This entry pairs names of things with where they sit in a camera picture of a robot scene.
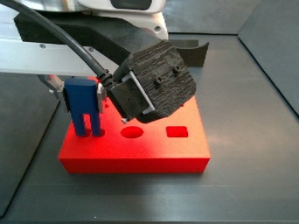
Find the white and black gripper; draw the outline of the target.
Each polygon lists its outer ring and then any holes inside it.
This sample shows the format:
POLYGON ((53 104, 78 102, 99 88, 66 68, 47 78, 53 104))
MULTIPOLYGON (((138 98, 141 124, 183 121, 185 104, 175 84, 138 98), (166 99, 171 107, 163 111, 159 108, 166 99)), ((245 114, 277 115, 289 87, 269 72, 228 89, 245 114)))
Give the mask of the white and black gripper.
MULTIPOLYGON (((82 13, 49 13, 46 17, 87 48, 101 65, 114 71, 131 53, 155 46, 161 39, 126 20, 82 13)), ((71 48, 31 19, 14 10, 0 10, 0 73, 39 74, 38 78, 58 99, 65 82, 58 75, 94 73, 71 48)), ((98 109, 103 113, 107 90, 98 83, 98 109)))

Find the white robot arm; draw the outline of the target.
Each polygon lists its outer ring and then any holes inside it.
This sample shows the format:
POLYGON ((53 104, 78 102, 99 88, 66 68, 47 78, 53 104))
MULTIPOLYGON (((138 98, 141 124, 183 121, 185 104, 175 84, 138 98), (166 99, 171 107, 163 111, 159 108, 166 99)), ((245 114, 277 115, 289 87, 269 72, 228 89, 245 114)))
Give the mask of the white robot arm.
POLYGON ((17 15, 46 26, 51 23, 43 15, 46 12, 77 19, 93 10, 102 17, 125 19, 158 38, 167 39, 165 5, 166 0, 0 0, 0 73, 89 76, 99 65, 95 59, 82 58, 85 49, 75 52, 69 45, 41 54, 37 43, 25 44, 21 40, 17 15))

